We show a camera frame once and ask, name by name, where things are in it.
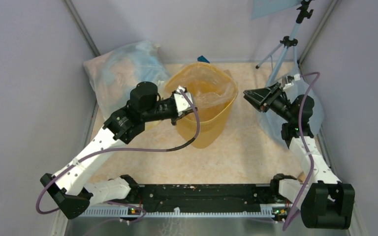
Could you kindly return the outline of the clear plastic trash bag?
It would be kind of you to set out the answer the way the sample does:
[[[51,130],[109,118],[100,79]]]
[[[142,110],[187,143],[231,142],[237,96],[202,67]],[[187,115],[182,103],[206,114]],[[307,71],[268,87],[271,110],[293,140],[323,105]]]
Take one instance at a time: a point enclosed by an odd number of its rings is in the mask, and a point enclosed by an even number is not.
[[[171,94],[178,86],[186,87],[201,109],[226,105],[238,95],[238,85],[229,72],[205,62],[184,66],[165,83],[164,92]]]

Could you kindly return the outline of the yellow plastic trash bin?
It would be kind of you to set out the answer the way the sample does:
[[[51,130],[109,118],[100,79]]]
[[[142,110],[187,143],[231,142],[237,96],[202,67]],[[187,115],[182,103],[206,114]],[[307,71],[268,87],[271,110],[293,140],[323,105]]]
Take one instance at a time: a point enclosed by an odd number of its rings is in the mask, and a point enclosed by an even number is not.
[[[235,99],[226,105],[218,105],[207,109],[197,108],[200,119],[200,131],[192,146],[195,148],[206,148],[223,131],[231,112],[232,104]]]

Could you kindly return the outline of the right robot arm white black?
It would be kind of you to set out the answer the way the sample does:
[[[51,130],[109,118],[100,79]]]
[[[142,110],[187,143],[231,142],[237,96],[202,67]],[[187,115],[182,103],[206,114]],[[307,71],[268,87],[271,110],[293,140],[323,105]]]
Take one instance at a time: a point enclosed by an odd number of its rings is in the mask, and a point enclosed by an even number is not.
[[[283,228],[287,229],[300,215],[306,228],[346,230],[351,225],[355,190],[332,172],[316,146],[309,125],[315,102],[309,92],[308,89],[290,101],[281,84],[275,83],[265,88],[245,90],[243,94],[259,112],[271,110],[285,120],[281,137],[306,175],[302,183],[282,178],[269,189],[272,201],[281,203],[289,199],[292,202]]]

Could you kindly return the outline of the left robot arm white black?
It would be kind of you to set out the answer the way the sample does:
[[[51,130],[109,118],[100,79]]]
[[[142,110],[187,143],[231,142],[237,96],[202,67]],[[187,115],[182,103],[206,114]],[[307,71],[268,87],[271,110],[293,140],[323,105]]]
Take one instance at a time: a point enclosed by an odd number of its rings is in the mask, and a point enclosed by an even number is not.
[[[90,206],[111,200],[133,203],[138,197],[137,183],[128,175],[89,183],[93,174],[114,152],[131,151],[128,144],[145,131],[146,123],[170,120],[172,125],[189,114],[196,114],[193,95],[178,86],[168,98],[161,98],[152,82],[140,82],[130,91],[126,105],[114,111],[96,136],[67,165],[40,181],[67,219],[80,216]]]

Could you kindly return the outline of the blue stuffed bag right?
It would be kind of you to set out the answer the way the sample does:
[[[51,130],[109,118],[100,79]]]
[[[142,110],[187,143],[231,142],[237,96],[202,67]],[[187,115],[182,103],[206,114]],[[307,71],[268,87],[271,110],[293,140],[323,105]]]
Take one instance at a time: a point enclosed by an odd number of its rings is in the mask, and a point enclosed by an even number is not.
[[[285,112],[275,113],[268,110],[258,112],[257,120],[260,128],[277,144],[289,147],[292,138],[300,137],[299,117],[302,118],[304,136],[313,137],[319,132],[324,112],[322,105],[310,85],[303,78],[310,75],[319,76],[318,72],[301,75],[301,80],[284,92],[288,98],[288,108]]]

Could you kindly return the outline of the wooden block rear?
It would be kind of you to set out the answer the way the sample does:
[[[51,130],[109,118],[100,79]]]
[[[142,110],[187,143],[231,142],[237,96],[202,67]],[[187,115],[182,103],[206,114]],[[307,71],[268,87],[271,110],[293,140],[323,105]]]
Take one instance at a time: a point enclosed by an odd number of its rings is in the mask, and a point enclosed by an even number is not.
[[[229,77],[232,77],[232,74],[229,70],[224,70],[223,71],[226,75],[228,75]]]

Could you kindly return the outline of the large stuffed bag left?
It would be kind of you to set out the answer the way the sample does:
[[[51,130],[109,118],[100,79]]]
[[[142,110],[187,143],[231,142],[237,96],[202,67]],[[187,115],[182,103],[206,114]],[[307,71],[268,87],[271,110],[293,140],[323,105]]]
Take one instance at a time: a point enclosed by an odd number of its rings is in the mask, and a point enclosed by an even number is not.
[[[152,82],[163,93],[170,74],[158,49],[157,44],[143,40],[83,62],[104,119],[126,105],[130,91],[140,82]]]

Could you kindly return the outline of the blue toy brick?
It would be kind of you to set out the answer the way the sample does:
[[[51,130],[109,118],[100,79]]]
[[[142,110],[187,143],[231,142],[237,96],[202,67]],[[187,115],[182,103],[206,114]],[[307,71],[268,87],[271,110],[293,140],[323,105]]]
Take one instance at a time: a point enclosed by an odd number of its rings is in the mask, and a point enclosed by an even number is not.
[[[197,58],[197,61],[202,62],[202,63],[210,63],[210,61],[208,59],[206,59],[203,55],[199,56]]]

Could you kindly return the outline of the wooden cylinder near right base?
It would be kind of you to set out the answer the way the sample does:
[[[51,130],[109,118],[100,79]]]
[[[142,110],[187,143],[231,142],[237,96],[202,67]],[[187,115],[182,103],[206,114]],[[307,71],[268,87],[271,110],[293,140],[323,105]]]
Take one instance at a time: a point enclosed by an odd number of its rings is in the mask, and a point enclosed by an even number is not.
[[[305,180],[306,180],[306,177],[307,175],[302,172],[298,177],[297,177],[297,180],[300,182],[300,183],[303,183]]]

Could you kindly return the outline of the light blue tripod stand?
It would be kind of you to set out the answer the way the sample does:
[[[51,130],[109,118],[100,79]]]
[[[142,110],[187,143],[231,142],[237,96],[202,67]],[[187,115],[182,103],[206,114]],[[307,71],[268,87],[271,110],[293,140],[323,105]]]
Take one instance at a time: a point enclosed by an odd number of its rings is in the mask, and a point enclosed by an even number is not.
[[[273,66],[272,72],[266,83],[267,86],[271,85],[276,81],[276,76],[282,66],[282,63],[285,60],[285,57],[290,49],[293,50],[294,61],[297,61],[297,44],[298,40],[295,38],[299,28],[304,21],[304,19],[311,18],[313,10],[309,9],[311,1],[310,0],[254,0],[253,1],[253,10],[251,14],[251,19],[257,19],[264,17],[288,8],[296,7],[296,10],[299,11],[293,29],[289,35],[283,37],[280,40],[279,44],[261,61],[256,65],[256,69],[259,69],[264,62],[268,59],[273,58],[273,54],[279,49],[282,48],[282,52],[279,56],[279,59],[276,62],[276,65]]]

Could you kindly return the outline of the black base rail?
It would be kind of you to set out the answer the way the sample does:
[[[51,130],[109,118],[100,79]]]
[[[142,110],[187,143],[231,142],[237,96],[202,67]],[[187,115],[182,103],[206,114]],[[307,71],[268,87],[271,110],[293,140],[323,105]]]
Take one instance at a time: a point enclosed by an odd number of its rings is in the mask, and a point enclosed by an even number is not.
[[[147,212],[260,212],[264,205],[286,203],[268,184],[146,184],[132,188],[128,203]]]

